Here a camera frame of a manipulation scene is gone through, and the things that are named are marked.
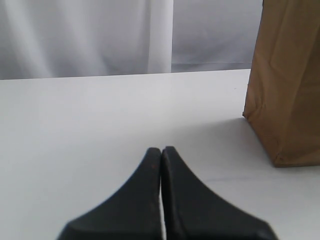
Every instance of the white tabletop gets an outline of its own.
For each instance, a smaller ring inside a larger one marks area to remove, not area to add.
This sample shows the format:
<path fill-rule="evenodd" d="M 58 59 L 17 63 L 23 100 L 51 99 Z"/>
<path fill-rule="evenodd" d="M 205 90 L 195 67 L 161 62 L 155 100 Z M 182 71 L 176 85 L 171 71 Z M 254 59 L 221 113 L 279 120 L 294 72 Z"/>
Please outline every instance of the white tabletop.
<path fill-rule="evenodd" d="M 0 239 L 53 240 L 172 145 L 280 240 L 320 236 L 320 167 L 274 168 L 242 118 L 249 70 L 0 81 Z"/>

